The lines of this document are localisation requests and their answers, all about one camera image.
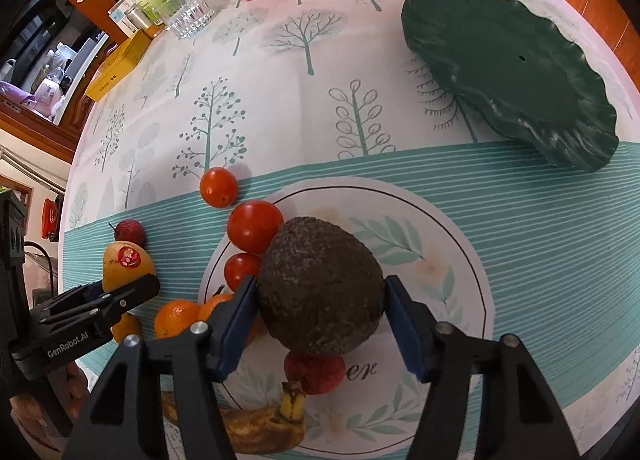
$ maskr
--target banana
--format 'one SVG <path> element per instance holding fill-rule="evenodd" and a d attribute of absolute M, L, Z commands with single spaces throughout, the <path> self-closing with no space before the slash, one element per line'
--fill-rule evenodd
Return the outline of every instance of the banana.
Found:
<path fill-rule="evenodd" d="M 282 384 L 280 404 L 222 414 L 226 434 L 236 453 L 265 455 L 295 448 L 305 437 L 305 393 L 300 382 Z M 162 413 L 175 426 L 178 415 L 173 393 L 162 392 Z"/>

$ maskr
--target fruit sticker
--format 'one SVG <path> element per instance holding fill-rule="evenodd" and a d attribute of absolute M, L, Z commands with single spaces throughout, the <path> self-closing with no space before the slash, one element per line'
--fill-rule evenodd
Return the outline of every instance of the fruit sticker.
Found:
<path fill-rule="evenodd" d="M 135 269 L 140 265 L 142 260 L 140 259 L 140 253 L 133 247 L 123 246 L 118 251 L 118 261 L 123 267 L 129 269 Z"/>

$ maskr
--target human hand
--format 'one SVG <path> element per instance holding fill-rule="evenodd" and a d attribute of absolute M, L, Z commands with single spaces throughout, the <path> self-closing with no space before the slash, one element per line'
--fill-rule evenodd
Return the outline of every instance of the human hand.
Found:
<path fill-rule="evenodd" d="M 89 393 L 87 379 L 76 363 L 69 363 L 66 366 L 66 381 L 69 402 L 65 410 L 72 418 L 78 418 L 82 404 Z M 53 446 L 40 423 L 42 421 L 42 409 L 31 394 L 21 393 L 12 397 L 11 406 L 14 408 L 18 420 L 31 436 L 46 445 Z"/>

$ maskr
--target dark brown avocado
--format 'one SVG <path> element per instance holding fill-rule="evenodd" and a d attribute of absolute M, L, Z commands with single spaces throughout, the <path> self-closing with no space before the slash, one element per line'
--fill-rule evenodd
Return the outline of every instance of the dark brown avocado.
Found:
<path fill-rule="evenodd" d="M 377 260 L 356 237 L 318 218 L 296 217 L 280 227 L 259 278 L 269 333 L 296 353 L 350 352 L 382 317 L 385 288 Z"/>

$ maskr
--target dark green scalloped dish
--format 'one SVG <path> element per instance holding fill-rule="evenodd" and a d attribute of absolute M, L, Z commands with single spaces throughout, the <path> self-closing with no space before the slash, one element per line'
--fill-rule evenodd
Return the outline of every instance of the dark green scalloped dish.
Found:
<path fill-rule="evenodd" d="M 582 49 L 517 0 L 405 0 L 407 46 L 495 131 L 547 161 L 595 171 L 618 148 L 616 110 Z"/>

